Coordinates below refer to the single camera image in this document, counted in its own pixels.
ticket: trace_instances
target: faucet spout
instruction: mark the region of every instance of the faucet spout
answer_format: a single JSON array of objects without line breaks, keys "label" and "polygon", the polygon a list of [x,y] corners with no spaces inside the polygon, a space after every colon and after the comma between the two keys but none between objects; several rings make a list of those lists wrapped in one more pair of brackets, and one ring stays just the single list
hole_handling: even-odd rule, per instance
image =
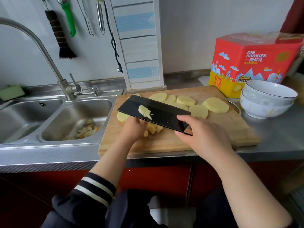
[{"label": "faucet spout", "polygon": [[21,30],[22,32],[26,33],[30,38],[32,38],[33,41],[38,46],[38,48],[40,49],[41,53],[43,54],[45,60],[48,62],[49,66],[51,67],[55,76],[57,77],[58,84],[59,84],[60,88],[62,89],[63,93],[65,94],[65,96],[67,97],[67,99],[72,100],[72,99],[76,98],[74,92],[72,91],[71,86],[69,85],[67,80],[62,77],[62,75],[60,74],[59,70],[57,69],[55,63],[53,62],[52,58],[50,57],[49,53],[47,52],[46,48],[44,47],[44,45],[42,44],[40,39],[37,37],[37,35],[33,33],[33,31],[31,31],[30,29],[28,29],[27,27],[25,27],[24,25],[22,25],[18,22],[15,22],[15,21],[13,21],[11,19],[7,19],[7,18],[2,18],[2,17],[0,17],[0,25],[12,26],[18,30]]}]

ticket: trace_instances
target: person's left hand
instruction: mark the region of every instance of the person's left hand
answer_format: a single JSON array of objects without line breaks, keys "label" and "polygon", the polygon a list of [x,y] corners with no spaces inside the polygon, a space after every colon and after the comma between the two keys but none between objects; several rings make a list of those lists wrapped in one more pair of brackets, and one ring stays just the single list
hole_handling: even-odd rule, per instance
[{"label": "person's left hand", "polygon": [[136,142],[138,139],[143,137],[143,133],[147,129],[147,124],[147,121],[129,116],[120,136],[131,142]]}]

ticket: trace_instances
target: hand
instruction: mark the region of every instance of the hand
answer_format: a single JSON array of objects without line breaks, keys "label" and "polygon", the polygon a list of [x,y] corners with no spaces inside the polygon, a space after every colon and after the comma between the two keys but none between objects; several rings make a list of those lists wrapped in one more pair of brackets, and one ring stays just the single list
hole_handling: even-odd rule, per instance
[{"label": "hand", "polygon": [[222,126],[190,115],[178,115],[177,119],[188,123],[193,133],[190,136],[175,131],[178,138],[191,146],[207,162],[216,160],[223,152],[234,153],[229,135]]},{"label": "hand", "polygon": [[129,116],[120,136],[134,143],[143,137],[143,133],[147,129],[147,124],[147,121]]}]

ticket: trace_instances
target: knife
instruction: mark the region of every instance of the knife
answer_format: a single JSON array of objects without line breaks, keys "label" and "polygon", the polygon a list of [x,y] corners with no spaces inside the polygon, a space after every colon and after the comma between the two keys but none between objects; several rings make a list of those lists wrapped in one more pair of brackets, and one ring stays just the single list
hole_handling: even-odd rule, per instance
[{"label": "knife", "polygon": [[[152,120],[139,113],[138,108],[140,105],[151,111],[150,116]],[[176,117],[177,115],[191,115],[191,112],[166,103],[131,95],[117,111],[184,134],[192,135],[189,125],[186,122],[178,120]]]}]

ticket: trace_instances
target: bowl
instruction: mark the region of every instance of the bowl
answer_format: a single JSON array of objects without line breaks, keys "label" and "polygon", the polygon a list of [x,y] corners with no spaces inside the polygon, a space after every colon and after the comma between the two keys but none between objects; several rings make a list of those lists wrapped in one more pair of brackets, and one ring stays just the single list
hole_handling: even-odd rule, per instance
[{"label": "bowl", "polygon": [[254,103],[269,106],[291,105],[298,96],[296,91],[287,86],[261,80],[247,81],[242,93]]},{"label": "bowl", "polygon": [[285,113],[293,105],[293,103],[284,106],[258,104],[247,99],[243,95],[243,91],[241,92],[240,104],[245,110],[246,114],[257,119],[266,119],[279,116]]}]

